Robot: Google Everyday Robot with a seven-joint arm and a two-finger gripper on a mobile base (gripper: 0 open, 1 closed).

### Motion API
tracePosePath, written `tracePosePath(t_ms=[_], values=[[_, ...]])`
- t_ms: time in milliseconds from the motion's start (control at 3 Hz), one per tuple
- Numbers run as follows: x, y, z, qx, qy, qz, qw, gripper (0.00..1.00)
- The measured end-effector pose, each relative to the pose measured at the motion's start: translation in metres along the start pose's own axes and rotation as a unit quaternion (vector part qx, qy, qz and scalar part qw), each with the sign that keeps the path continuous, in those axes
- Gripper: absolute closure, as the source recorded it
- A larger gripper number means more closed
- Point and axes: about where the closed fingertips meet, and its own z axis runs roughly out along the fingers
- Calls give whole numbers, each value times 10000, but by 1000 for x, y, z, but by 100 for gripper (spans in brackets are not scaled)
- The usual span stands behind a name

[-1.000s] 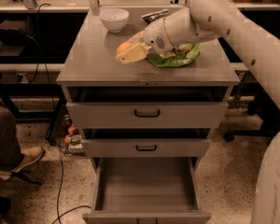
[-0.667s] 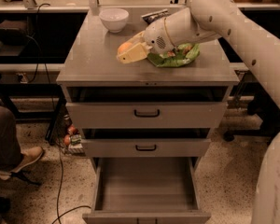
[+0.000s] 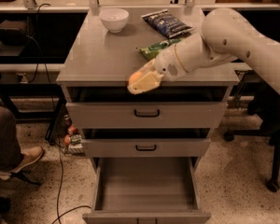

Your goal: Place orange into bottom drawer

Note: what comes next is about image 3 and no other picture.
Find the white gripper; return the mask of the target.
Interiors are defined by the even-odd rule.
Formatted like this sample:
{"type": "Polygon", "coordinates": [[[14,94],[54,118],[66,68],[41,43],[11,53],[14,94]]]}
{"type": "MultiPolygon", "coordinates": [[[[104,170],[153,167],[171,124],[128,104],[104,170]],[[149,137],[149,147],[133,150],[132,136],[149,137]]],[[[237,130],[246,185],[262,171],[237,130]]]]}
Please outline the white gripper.
{"type": "Polygon", "coordinates": [[[137,73],[141,76],[134,84],[128,84],[131,94],[140,94],[158,88],[162,79],[178,80],[188,71],[179,61],[176,45],[163,49],[156,57],[142,66],[137,73]]]}

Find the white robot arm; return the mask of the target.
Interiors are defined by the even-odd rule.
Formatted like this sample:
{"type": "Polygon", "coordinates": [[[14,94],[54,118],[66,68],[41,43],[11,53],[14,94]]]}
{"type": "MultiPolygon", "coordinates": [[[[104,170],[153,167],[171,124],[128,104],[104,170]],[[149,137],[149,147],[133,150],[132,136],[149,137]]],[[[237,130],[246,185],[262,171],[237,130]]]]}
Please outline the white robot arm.
{"type": "Polygon", "coordinates": [[[212,10],[201,30],[169,46],[133,73],[132,94],[152,91],[166,81],[176,81],[193,71],[240,59],[280,95],[280,43],[261,34],[231,8],[212,10]]]}

